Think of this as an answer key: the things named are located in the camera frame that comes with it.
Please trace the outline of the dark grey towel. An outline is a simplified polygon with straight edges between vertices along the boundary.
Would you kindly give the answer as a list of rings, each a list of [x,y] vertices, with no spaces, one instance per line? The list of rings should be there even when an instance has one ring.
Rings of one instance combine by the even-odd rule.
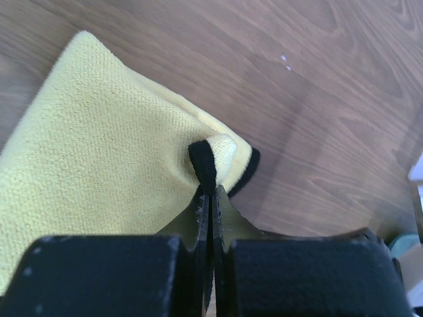
[[[1,290],[42,236],[163,228],[198,187],[197,155],[229,195],[260,160],[224,123],[77,33],[1,153]]]

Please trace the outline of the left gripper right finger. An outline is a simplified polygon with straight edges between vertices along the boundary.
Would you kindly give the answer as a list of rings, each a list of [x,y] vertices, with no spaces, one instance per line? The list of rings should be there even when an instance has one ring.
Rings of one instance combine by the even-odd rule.
[[[222,187],[211,198],[218,316],[412,316],[399,267],[368,229],[330,237],[264,232]]]

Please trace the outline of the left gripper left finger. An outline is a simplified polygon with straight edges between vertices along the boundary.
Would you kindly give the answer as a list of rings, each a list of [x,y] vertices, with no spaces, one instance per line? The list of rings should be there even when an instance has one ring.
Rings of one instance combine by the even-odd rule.
[[[20,258],[2,316],[204,316],[210,197],[198,188],[153,235],[43,236]]]

